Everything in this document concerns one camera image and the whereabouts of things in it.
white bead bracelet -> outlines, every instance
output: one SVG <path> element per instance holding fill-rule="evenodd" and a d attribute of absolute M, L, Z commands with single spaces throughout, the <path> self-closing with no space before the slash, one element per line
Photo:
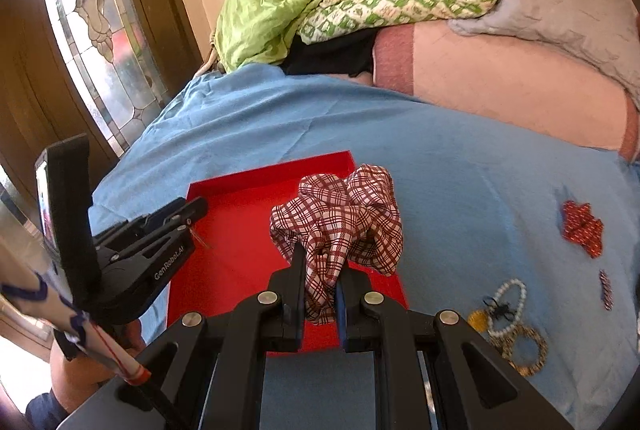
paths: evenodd
<path fill-rule="evenodd" d="M 494 331 L 494 319 L 491 316 L 492 310 L 489 309 L 490 316 L 488 320 L 487 333 L 492 338 L 501 338 L 502 336 L 506 336 L 507 334 L 511 333 L 511 331 L 513 331 L 516 328 L 516 326 L 518 325 L 518 323 L 520 323 L 520 320 L 522 319 L 522 312 L 524 311 L 524 302 L 527 299 L 527 287 L 524 285 L 522 280 L 518 280 L 517 278 L 512 278 L 511 280 L 507 280 L 507 282 L 502 284 L 498 288 L 498 291 L 495 292 L 494 299 L 496 303 L 499 303 L 502 295 L 504 295 L 513 285 L 516 285 L 520 288 L 520 300 L 518 301 L 518 307 L 516 309 L 516 314 L 514 316 L 513 322 L 511 322 L 511 324 L 507 325 L 505 328 L 500 329 L 499 331 Z"/>

gray pillow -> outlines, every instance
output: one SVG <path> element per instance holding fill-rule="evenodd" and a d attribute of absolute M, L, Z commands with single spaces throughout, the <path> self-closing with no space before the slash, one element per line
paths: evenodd
<path fill-rule="evenodd" d="M 640 42 L 630 0 L 500 0 L 480 18 L 449 20 L 461 35 L 553 44 L 623 84 L 640 108 Z"/>

black cloth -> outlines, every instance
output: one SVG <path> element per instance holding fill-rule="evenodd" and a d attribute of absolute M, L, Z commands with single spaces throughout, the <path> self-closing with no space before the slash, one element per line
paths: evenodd
<path fill-rule="evenodd" d="M 306 45 L 295 35 L 280 64 L 285 74 L 373 74 L 373 45 L 380 28 L 361 29 L 326 42 Z"/>
<path fill-rule="evenodd" d="M 40 394 L 27 405 L 24 415 L 33 430 L 56 430 L 69 414 L 53 395 L 53 391 Z"/>

metal bolt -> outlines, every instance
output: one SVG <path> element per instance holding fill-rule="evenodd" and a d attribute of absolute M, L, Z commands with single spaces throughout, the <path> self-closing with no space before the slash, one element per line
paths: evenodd
<path fill-rule="evenodd" d="M 443 311 L 440 313 L 440 321 L 446 325 L 455 325 L 460 321 L 460 317 L 455 311 Z"/>
<path fill-rule="evenodd" d="M 369 291 L 364 295 L 364 301 L 370 305 L 382 304 L 385 297 L 377 291 Z"/>
<path fill-rule="evenodd" d="M 195 327 L 202 321 L 202 315 L 200 313 L 191 312 L 182 317 L 182 324 L 185 327 Z"/>
<path fill-rule="evenodd" d="M 264 305 L 273 304 L 277 299 L 278 295 L 273 291 L 263 291 L 258 295 L 258 302 Z"/>

red bow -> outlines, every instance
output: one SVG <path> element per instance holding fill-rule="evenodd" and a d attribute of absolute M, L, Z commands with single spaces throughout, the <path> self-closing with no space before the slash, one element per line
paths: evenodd
<path fill-rule="evenodd" d="M 562 237 L 574 244 L 580 244 L 591 258 L 599 257 L 602 254 L 604 225 L 600 219 L 591 215 L 591 205 L 567 201 L 562 205 L 562 212 Z"/>

